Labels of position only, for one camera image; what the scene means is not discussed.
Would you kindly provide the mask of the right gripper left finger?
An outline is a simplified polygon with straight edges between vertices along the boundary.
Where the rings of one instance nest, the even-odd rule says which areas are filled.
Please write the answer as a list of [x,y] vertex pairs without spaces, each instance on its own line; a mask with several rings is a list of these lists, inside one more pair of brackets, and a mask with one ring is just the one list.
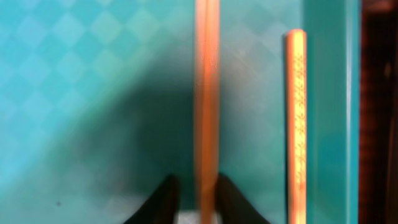
[[124,224],[174,224],[180,205],[180,183],[168,175]]

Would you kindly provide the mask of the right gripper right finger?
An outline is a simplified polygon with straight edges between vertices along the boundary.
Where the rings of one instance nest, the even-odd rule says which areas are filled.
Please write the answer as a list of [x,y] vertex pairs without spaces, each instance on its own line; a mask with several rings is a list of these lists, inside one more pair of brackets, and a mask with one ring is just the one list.
[[224,174],[218,175],[215,203],[222,224],[270,224]]

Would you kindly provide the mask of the wooden chopstick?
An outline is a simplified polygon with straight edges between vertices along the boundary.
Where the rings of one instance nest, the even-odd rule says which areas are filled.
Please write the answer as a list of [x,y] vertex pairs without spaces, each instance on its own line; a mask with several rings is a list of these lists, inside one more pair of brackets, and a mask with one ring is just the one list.
[[195,1],[194,158],[201,224],[212,224],[218,178],[220,1]]
[[307,222],[307,35],[285,36],[288,223]]

